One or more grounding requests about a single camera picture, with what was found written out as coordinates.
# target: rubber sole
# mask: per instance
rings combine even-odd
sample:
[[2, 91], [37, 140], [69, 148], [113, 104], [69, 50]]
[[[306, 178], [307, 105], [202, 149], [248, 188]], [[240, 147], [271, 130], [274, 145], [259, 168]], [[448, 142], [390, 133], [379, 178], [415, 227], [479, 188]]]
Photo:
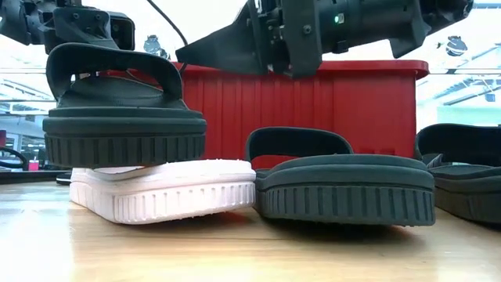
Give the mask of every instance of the rubber sole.
[[49, 161], [69, 168], [161, 165], [201, 157], [205, 134], [191, 136], [55, 137], [45, 134]]
[[431, 226], [434, 178], [419, 161], [382, 155], [303, 157], [256, 179], [256, 210], [271, 219]]
[[206, 127], [196, 111], [130, 107], [55, 109], [43, 123], [49, 161], [69, 168], [196, 160]]
[[258, 192], [257, 210], [272, 219], [367, 225], [431, 226], [434, 194], [419, 187], [275, 186]]
[[436, 206], [462, 219], [501, 223], [501, 191], [498, 193], [452, 193], [436, 187]]
[[252, 207], [254, 179], [244, 161], [188, 161], [115, 174], [75, 169], [70, 199], [111, 222], [139, 225]]
[[71, 181], [69, 179], [59, 179], [56, 178], [56, 184], [57, 185], [63, 185], [63, 186], [69, 186]]

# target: treaded sole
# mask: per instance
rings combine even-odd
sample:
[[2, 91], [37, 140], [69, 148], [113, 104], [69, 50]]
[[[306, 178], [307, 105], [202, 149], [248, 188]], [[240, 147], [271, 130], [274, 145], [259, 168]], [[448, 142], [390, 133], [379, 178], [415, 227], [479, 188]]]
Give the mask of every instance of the treaded sole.
[[255, 188], [246, 181], [114, 195], [73, 182], [70, 199], [111, 222], [139, 225], [248, 208], [255, 202]]
[[391, 186], [291, 185], [257, 192], [258, 212], [271, 219], [361, 225], [431, 226], [434, 194]]
[[56, 137], [45, 134], [47, 158], [68, 168], [110, 168], [191, 161], [204, 154], [205, 134]]
[[452, 215], [484, 223], [501, 223], [499, 193], [451, 193], [436, 187], [436, 206]]

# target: black cable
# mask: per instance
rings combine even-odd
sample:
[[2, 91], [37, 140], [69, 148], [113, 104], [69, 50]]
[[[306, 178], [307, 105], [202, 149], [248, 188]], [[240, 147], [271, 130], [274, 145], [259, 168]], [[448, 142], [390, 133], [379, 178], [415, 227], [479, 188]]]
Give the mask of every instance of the black cable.
[[[188, 41], [186, 40], [185, 36], [182, 34], [182, 32], [179, 30], [179, 28], [175, 25], [175, 23], [162, 11], [153, 0], [147, 0], [148, 3], [171, 25], [171, 27], [174, 29], [174, 31], [179, 35], [179, 37], [182, 40], [182, 43], [186, 46], [188, 45]], [[186, 69], [186, 63], [183, 63], [181, 66], [181, 69], [179, 69], [179, 73], [182, 74], [185, 69]]]

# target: screw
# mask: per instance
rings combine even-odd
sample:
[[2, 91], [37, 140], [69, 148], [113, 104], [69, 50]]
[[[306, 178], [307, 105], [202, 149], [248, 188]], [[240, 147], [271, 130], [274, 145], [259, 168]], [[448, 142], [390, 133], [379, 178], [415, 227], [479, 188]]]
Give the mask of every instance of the screw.
[[306, 24], [303, 26], [303, 33], [304, 34], [311, 34], [312, 33], [312, 26], [309, 24]]

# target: white shoe sole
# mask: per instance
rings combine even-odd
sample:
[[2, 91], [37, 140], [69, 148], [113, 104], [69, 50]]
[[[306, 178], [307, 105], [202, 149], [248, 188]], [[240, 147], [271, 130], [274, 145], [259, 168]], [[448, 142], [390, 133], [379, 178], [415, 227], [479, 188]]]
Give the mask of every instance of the white shoe sole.
[[111, 222], [148, 224], [251, 207], [255, 178], [247, 161], [75, 168], [70, 199]]

